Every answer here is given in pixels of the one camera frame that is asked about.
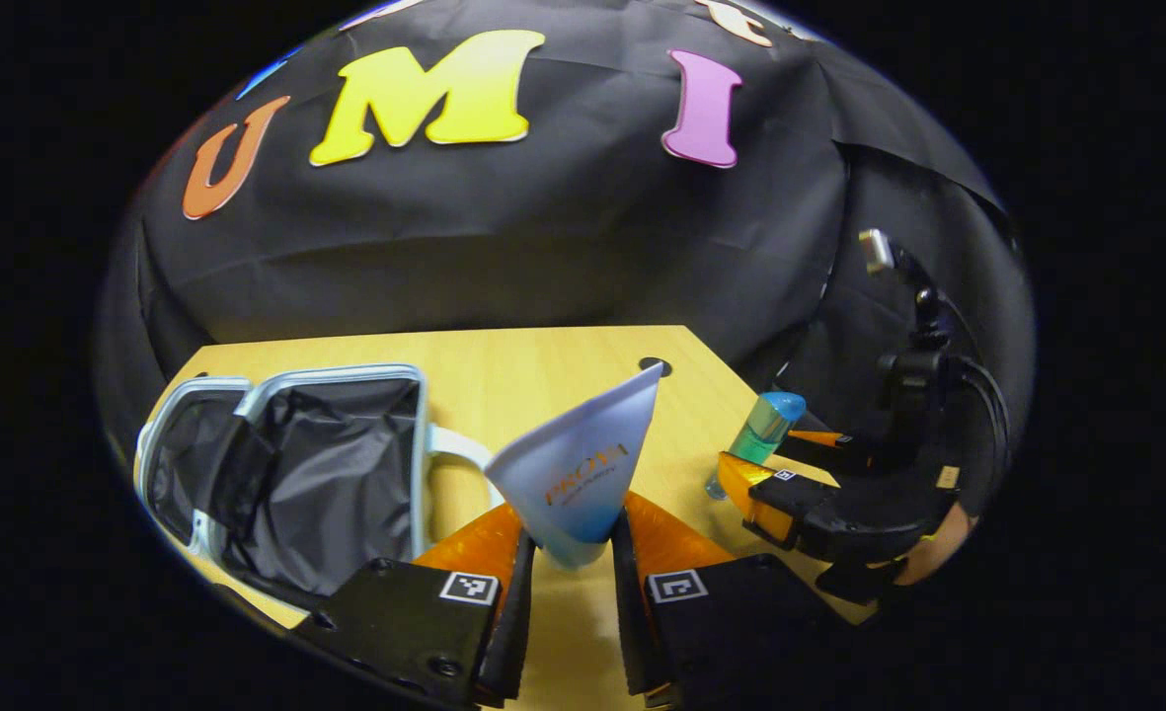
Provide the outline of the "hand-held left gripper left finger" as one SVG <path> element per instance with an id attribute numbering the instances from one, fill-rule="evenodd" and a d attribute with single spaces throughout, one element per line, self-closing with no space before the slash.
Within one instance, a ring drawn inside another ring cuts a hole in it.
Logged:
<path id="1" fill-rule="evenodd" d="M 503 708 L 522 680 L 534 554 L 497 505 L 416 561 L 371 561 L 286 636 L 424 706 Z"/>

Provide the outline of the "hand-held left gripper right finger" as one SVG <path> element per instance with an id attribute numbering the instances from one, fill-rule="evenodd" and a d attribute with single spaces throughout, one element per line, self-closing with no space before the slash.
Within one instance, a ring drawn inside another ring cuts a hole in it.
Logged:
<path id="1" fill-rule="evenodd" d="M 789 566 L 628 492 L 611 529 L 628 694 L 649 710 L 805 710 L 845 624 Z"/>

